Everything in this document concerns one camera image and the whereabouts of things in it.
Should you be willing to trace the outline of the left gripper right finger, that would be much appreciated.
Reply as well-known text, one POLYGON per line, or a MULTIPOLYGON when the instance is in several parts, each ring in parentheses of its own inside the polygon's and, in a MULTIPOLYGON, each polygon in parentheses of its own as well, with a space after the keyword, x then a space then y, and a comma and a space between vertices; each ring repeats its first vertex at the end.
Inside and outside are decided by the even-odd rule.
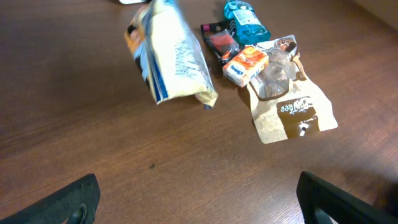
POLYGON ((296 194, 304 222, 397 223, 397 218, 341 190, 311 172, 303 171, 296 194))

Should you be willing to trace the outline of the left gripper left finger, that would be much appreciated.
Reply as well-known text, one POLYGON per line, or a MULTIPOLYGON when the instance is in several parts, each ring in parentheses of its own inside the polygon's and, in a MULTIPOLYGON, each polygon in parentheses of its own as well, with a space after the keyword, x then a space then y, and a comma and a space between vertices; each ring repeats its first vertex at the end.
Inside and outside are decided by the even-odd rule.
POLYGON ((1 220, 1 223, 92 224, 100 201, 96 176, 87 174, 62 189, 1 220))

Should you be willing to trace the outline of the beige cookie pouch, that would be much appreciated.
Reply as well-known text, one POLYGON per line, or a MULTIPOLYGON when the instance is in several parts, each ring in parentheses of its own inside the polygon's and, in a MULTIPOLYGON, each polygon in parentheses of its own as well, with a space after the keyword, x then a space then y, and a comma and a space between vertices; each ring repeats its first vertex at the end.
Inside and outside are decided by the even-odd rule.
POLYGON ((305 73, 294 35, 253 46, 269 56, 265 69, 246 86, 262 143, 337 128, 331 101, 305 73))

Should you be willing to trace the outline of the orange snack packet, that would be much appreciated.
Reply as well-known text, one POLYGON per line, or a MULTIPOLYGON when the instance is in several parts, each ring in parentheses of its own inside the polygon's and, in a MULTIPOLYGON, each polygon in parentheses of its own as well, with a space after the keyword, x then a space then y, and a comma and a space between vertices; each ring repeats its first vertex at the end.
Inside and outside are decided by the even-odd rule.
POLYGON ((269 56, 249 45, 223 66, 223 75, 237 86, 245 87, 269 63, 269 56))

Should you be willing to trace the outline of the yellow snack bag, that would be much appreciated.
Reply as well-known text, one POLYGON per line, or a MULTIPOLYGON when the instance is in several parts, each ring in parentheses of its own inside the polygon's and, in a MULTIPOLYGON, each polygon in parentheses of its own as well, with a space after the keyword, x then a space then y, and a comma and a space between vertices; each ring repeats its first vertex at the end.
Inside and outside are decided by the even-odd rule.
POLYGON ((146 1, 124 38, 156 104, 193 95, 205 108, 214 107, 218 93, 177 1, 146 1))

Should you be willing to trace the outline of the teal mouthwash bottle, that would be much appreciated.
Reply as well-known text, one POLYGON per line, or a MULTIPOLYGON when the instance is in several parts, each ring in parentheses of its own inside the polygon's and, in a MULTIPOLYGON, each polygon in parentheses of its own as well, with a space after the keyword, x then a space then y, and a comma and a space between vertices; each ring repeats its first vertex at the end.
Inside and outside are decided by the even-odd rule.
POLYGON ((248 2, 227 0, 224 16, 229 21, 229 29, 235 31, 240 44, 252 45, 268 41, 271 37, 271 33, 261 24, 248 2))

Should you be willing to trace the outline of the dark red snack packet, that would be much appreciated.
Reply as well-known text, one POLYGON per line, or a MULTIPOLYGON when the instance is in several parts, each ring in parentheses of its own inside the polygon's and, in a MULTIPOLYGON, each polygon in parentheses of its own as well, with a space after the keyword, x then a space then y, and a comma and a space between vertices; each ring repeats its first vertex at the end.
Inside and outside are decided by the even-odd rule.
POLYGON ((239 53, 240 46, 233 37, 234 31, 229 29, 228 21, 202 24, 200 30, 203 41, 214 51, 220 65, 228 63, 239 53))

